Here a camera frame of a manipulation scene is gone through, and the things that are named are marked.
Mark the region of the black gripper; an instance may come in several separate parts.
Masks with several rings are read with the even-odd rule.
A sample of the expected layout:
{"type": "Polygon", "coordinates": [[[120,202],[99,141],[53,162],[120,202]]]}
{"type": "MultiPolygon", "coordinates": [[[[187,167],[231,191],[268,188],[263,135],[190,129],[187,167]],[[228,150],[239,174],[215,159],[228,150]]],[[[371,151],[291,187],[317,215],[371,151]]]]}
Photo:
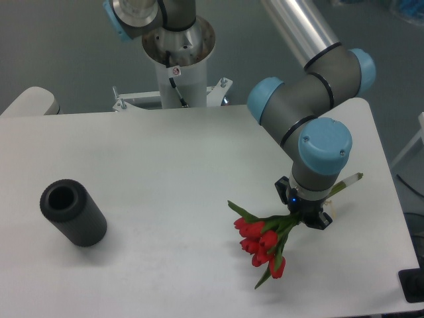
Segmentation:
{"type": "Polygon", "coordinates": [[[288,206],[291,215],[298,214],[299,219],[307,227],[324,230],[332,222],[332,218],[323,210],[329,191],[309,191],[297,185],[293,177],[281,177],[275,184],[276,190],[284,205],[288,206]]]}

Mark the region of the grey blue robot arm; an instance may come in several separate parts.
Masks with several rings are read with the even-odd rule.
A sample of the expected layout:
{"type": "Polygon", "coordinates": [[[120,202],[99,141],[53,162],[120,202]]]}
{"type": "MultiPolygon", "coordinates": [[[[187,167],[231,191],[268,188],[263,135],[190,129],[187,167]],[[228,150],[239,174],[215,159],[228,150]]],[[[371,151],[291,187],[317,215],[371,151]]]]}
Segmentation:
{"type": "MultiPolygon", "coordinates": [[[[290,176],[275,184],[280,199],[302,223],[323,230],[332,221],[323,204],[352,148],[349,130],[326,113],[369,89],[376,67],[363,50],[341,44],[312,1],[264,1],[263,7],[305,77],[293,84],[266,78],[247,106],[293,162],[290,176]]],[[[156,65],[163,108],[221,104],[206,84],[215,33],[194,1],[105,1],[103,8],[121,40],[142,40],[156,65]]]]}

